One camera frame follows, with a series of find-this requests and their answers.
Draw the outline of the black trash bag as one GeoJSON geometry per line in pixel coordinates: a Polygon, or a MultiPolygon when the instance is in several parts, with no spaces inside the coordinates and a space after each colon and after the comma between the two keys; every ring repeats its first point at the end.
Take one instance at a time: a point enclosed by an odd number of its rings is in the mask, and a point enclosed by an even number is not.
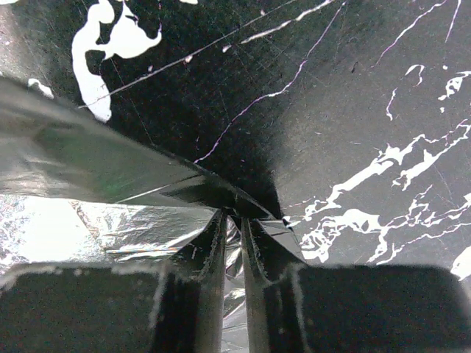
{"type": "Polygon", "coordinates": [[[292,232],[220,177],[1,79],[1,278],[34,263],[166,260],[220,210],[227,234],[218,352],[248,352],[242,221],[260,222],[298,257],[292,232]]]}

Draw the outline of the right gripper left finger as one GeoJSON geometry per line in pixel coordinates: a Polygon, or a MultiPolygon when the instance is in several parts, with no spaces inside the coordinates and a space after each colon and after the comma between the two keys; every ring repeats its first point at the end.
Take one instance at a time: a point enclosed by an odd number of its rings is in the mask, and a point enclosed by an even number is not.
{"type": "Polygon", "coordinates": [[[1,278],[3,352],[218,352],[227,214],[166,260],[17,265],[1,278]]]}

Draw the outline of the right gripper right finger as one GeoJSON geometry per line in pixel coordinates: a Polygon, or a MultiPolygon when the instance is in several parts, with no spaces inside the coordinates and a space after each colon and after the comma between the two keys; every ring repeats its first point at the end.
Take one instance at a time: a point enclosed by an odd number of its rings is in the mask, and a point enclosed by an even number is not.
{"type": "Polygon", "coordinates": [[[463,352],[470,301],[436,266],[311,266],[243,220],[251,352],[463,352]]]}

